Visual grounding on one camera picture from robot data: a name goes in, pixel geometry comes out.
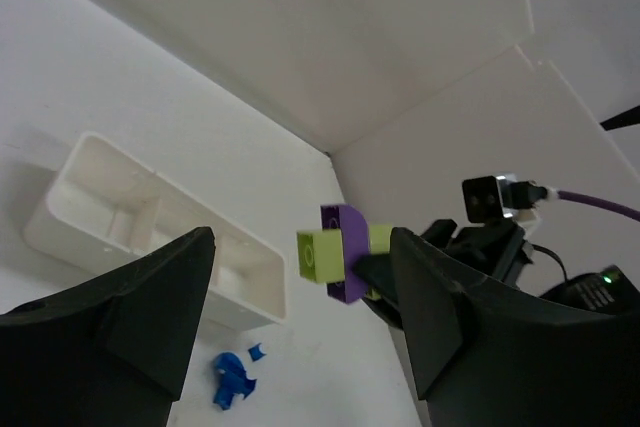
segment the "purple and green toy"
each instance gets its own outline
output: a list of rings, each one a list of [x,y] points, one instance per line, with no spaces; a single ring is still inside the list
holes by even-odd
[[[300,275],[326,283],[329,296],[351,304],[377,294],[352,269],[363,255],[389,251],[390,225],[367,225],[360,212],[347,204],[320,208],[321,231],[298,232]]]

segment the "blue fragment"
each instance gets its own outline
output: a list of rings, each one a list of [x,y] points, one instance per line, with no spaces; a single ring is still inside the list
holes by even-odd
[[[260,346],[261,346],[261,345],[262,345],[261,343],[260,343],[260,344],[256,344],[256,345],[254,345],[253,347],[251,347],[251,348],[249,349],[249,355],[251,356],[251,360],[253,360],[254,362],[257,362],[257,361],[258,361],[258,360],[260,360],[262,357],[264,357],[265,355],[267,355],[267,354],[265,354],[264,352],[262,352],[262,351],[260,350]]]
[[[218,380],[218,390],[213,403],[222,410],[229,410],[236,394],[246,399],[256,388],[256,380],[247,378],[247,371],[240,358],[231,352],[223,352],[213,361],[213,370]]]

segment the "purple block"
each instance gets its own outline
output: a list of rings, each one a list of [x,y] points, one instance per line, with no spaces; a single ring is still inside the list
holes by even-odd
[[[344,254],[344,282],[327,284],[327,293],[330,297],[351,304],[364,297],[369,289],[369,286],[351,271],[361,256],[369,254],[369,227],[362,214],[347,204],[324,205],[320,211],[324,230],[342,231]]]

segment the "white plastic bin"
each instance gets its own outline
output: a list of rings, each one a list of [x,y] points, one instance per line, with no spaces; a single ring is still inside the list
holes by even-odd
[[[82,135],[24,235],[99,275],[199,226],[216,237],[203,317],[236,330],[284,322],[283,256],[98,134]]]

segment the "white table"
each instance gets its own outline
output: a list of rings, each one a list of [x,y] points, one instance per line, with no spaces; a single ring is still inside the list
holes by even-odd
[[[292,260],[289,324],[237,335],[203,323],[170,425],[419,425],[386,325],[295,273],[295,231],[342,200],[326,157],[86,0],[0,0],[0,12],[0,310],[88,278],[20,229],[95,130]],[[222,413],[209,362],[247,359],[255,342],[268,354],[247,365],[256,392]]]

